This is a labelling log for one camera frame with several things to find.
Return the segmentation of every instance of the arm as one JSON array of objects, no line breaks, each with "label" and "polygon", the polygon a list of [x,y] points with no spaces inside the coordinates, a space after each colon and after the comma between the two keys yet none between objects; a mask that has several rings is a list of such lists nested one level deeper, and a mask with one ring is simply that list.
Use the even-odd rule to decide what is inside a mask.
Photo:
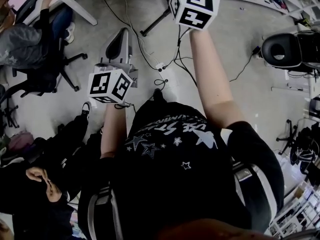
[{"label": "arm", "polygon": [[193,30],[190,42],[199,95],[208,121],[219,128],[244,121],[210,33]]},{"label": "arm", "polygon": [[37,29],[42,30],[41,43],[43,45],[42,53],[46,55],[49,49],[51,28],[49,23],[49,5],[52,0],[43,0],[41,5],[40,20],[36,25]]},{"label": "arm", "polygon": [[116,109],[114,105],[106,105],[101,137],[101,158],[113,158],[126,138],[126,109]]}]

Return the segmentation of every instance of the black sneaker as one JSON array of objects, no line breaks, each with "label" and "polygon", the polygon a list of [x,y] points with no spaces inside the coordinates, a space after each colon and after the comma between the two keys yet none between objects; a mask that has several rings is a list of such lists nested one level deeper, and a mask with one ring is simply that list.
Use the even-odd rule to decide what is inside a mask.
[{"label": "black sneaker", "polygon": [[163,96],[163,94],[162,94],[162,91],[161,91],[159,88],[157,88],[157,89],[154,90],[154,92],[153,92],[153,100],[154,100],[155,102],[161,102],[161,103],[167,102],[167,101],[164,99],[164,96]]},{"label": "black sneaker", "polygon": [[89,101],[87,101],[82,106],[81,116],[84,116],[89,120],[90,110],[91,110],[91,103]]}]

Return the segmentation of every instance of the sneaker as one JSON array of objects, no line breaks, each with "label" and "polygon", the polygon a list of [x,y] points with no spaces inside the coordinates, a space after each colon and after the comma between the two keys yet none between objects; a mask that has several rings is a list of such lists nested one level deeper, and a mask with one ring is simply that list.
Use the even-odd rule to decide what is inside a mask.
[{"label": "sneaker", "polygon": [[84,116],[89,120],[90,110],[91,110],[91,103],[89,101],[87,101],[82,106],[81,116]]},{"label": "sneaker", "polygon": [[68,44],[71,44],[75,40],[75,35],[74,35],[75,28],[76,28],[76,24],[74,22],[71,22],[70,26],[68,26],[66,29],[68,36],[64,40]]},{"label": "sneaker", "polygon": [[162,91],[159,88],[154,90],[154,92],[153,92],[153,100],[155,102],[166,102],[166,100],[164,99],[164,96],[162,94]]}]

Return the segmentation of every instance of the desk leg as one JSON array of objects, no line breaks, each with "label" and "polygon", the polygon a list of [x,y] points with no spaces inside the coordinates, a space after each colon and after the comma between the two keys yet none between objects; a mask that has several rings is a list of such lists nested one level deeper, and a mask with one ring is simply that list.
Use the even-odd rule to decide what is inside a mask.
[{"label": "desk leg", "polygon": [[90,22],[92,25],[97,25],[97,20],[92,17],[92,15],[87,12],[80,4],[78,4],[75,0],[62,0],[66,5],[68,5],[72,10],[80,14],[82,17],[84,17],[88,22]]}]

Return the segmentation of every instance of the forearm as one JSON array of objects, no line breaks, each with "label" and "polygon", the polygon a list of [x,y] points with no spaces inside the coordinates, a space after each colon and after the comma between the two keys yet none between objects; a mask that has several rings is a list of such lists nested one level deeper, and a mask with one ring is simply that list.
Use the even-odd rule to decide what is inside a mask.
[{"label": "forearm", "polygon": [[101,158],[113,157],[127,138],[126,109],[107,105],[101,138]]},{"label": "forearm", "polygon": [[219,127],[244,120],[234,102],[229,81],[210,33],[193,30],[191,50],[198,91],[207,118]]},{"label": "forearm", "polygon": [[208,31],[190,33],[195,76],[204,108],[233,101],[229,81]]}]

